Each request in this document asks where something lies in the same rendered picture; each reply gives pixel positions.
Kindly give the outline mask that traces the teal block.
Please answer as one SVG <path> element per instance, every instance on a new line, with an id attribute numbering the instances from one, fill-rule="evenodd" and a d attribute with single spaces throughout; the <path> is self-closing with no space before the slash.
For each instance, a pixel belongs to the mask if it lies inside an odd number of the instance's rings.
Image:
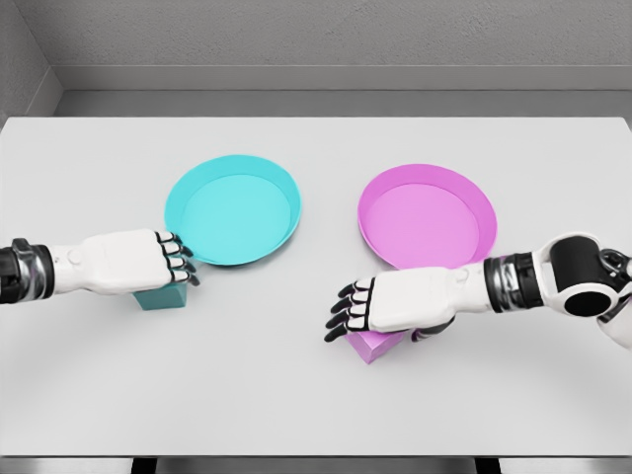
<path id="1" fill-rule="evenodd" d="M 137 291 L 132 295 L 143 311 L 183 308 L 187 305 L 188 285 L 170 283 L 156 289 Z"/>

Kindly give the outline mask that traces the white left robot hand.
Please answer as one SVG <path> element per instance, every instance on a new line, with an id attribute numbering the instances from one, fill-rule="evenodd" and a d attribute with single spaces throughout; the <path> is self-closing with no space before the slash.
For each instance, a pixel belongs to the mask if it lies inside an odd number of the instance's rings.
<path id="1" fill-rule="evenodd" d="M 193 252 L 176 234 L 140 229 L 97 236 L 92 244 L 93 289 L 100 294 L 153 290 L 171 283 L 199 285 Z"/>

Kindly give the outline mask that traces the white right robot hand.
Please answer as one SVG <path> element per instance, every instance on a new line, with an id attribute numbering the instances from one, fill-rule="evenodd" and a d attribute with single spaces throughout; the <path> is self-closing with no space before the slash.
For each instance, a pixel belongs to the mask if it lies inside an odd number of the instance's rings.
<path id="1" fill-rule="evenodd" d="M 413 341 L 436 335 L 455 319 L 448 296 L 449 271 L 420 268 L 359 279 L 339 293 L 326 323 L 324 341 L 358 332 L 413 331 Z"/>

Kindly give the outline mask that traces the pink block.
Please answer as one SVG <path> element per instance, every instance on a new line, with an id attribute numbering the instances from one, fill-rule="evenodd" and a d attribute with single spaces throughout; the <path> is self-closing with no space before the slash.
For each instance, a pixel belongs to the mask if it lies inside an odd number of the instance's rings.
<path id="1" fill-rule="evenodd" d="M 364 363 L 372 364 L 399 345 L 406 335 L 406 332 L 351 332 L 345 339 Z"/>

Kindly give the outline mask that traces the pink round plate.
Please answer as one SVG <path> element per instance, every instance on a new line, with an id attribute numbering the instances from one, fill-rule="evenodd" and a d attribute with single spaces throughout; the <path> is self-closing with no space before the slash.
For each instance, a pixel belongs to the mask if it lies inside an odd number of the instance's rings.
<path id="1" fill-rule="evenodd" d="M 366 245 L 398 270 L 481 262 L 498 234 L 485 193 L 465 176 L 431 164 L 401 165 L 374 177 L 356 215 Z"/>

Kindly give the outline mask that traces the cyan round plate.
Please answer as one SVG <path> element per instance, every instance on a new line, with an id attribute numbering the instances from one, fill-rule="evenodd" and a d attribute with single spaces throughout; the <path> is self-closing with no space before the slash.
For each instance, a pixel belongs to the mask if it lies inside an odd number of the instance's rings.
<path id="1" fill-rule="evenodd" d="M 227 155 L 179 179 L 168 194 L 164 221 L 195 259 L 231 267 L 256 262 L 284 245 L 301 212 L 299 187 L 282 166 Z"/>

